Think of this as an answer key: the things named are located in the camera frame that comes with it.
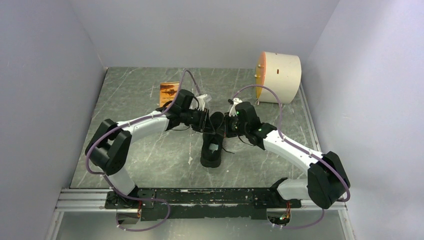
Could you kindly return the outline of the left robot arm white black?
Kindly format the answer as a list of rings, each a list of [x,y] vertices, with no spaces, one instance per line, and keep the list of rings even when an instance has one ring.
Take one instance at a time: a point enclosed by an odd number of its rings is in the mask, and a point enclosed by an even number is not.
[[[90,140],[85,157],[87,163],[100,168],[99,172],[117,194],[117,203],[126,208],[143,202],[139,188],[126,170],[131,144],[155,133],[166,132],[184,124],[202,132],[206,125],[208,94],[195,96],[181,89],[175,98],[153,112],[127,121],[105,119]]]

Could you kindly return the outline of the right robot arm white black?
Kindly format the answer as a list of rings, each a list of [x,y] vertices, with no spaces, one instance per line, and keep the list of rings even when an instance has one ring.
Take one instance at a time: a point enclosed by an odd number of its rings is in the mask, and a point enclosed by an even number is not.
[[[254,106],[238,98],[229,100],[225,114],[225,135],[245,136],[249,143],[274,153],[306,175],[305,179],[285,179],[273,185],[270,202],[282,207],[288,200],[311,200],[329,209],[350,188],[340,157],[332,151],[322,153],[308,148],[278,131],[270,123],[261,122]]]

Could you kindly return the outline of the black sneaker shoe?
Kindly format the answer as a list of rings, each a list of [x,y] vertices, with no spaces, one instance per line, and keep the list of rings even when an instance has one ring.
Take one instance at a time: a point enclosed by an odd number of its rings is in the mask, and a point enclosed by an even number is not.
[[[221,153],[223,150],[224,137],[217,133],[218,128],[224,121],[222,112],[214,112],[209,117],[209,126],[214,131],[212,133],[203,133],[202,149],[200,163],[206,168],[217,168],[221,164]]]

